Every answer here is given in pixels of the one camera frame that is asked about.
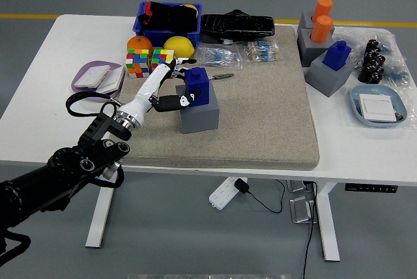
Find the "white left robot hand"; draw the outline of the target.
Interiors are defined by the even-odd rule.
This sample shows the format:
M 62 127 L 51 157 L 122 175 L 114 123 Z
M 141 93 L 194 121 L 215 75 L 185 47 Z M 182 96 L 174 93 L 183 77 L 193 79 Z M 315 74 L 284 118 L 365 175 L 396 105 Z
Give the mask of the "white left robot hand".
M 200 94 L 196 91 L 184 95 L 158 96 L 159 90 L 170 77 L 185 79 L 187 68 L 182 64 L 194 64 L 195 59 L 178 58 L 158 65 L 145 80 L 134 99 L 121 106 L 114 119 L 123 127 L 133 130 L 143 126 L 145 114 L 154 108 L 158 112 L 176 111 L 188 107 Z

